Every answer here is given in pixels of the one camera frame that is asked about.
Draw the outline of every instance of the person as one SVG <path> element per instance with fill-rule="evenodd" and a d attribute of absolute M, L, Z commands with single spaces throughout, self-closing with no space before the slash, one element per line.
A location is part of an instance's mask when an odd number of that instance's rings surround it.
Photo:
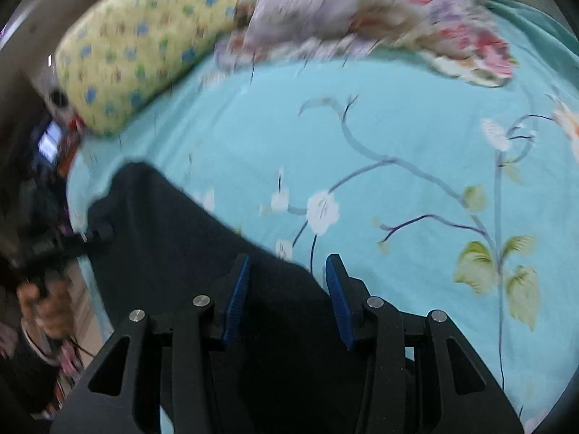
<path fill-rule="evenodd" d="M 44 332 L 55 340 L 73 335 L 74 317 L 67 283 L 48 283 L 40 299 L 34 284 L 15 286 L 0 265 L 0 424 L 2 433 L 47 432 L 48 424 L 30 415 L 50 402 L 59 373 L 58 354 L 41 350 Z"/>

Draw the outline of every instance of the blue gripper pad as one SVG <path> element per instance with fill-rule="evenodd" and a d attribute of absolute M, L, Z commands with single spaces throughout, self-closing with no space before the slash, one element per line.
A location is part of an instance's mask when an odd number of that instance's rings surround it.
<path fill-rule="evenodd" d="M 238 263 L 234 263 L 233 267 L 236 268 Z M 250 257 L 245 255 L 241 264 L 241 269 L 237 276 L 237 281 L 233 287 L 233 292 L 229 303 L 227 305 L 227 310 L 225 312 L 225 330 L 223 332 L 223 337 L 221 341 L 224 346 L 227 347 L 231 341 L 235 338 L 237 334 L 237 329 L 239 328 L 239 323 L 241 322 L 241 315 L 243 313 L 243 306 L 245 304 L 245 298 L 247 297 L 247 291 L 250 286 Z"/>
<path fill-rule="evenodd" d="M 340 339 L 348 350 L 352 350 L 355 344 L 354 315 L 340 280 L 341 274 L 346 275 L 347 278 L 346 270 L 340 257 L 338 255 L 328 256 L 328 259 L 326 259 L 326 284 L 328 285 L 329 297 L 332 300 Z"/>

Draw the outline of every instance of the yellow pillow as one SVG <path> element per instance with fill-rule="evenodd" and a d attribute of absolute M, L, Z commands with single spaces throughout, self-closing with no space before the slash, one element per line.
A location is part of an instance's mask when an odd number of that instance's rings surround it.
<path fill-rule="evenodd" d="M 63 37 L 59 82 L 86 125 L 112 133 L 234 27 L 238 0 L 101 0 Z"/>

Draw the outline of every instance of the bed sheet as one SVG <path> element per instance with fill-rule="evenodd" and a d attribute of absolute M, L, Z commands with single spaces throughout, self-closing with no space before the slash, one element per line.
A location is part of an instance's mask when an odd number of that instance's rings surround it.
<path fill-rule="evenodd" d="M 206 61 L 121 135 L 83 143 L 74 229 L 121 165 L 149 162 L 322 286 L 339 253 L 399 310 L 444 309 L 530 432 L 579 363 L 579 43 L 530 7 L 491 6 L 520 65 L 502 88 L 400 51 L 227 79 Z M 81 269 L 107 335 L 86 259 Z"/>

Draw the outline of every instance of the sleeve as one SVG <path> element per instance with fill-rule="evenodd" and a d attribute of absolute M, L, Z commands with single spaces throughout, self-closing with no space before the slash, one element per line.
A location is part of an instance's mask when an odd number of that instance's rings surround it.
<path fill-rule="evenodd" d="M 59 361 L 45 357 L 24 329 L 12 358 L 0 358 L 0 375 L 28 413 L 38 413 L 50 402 L 59 368 Z"/>

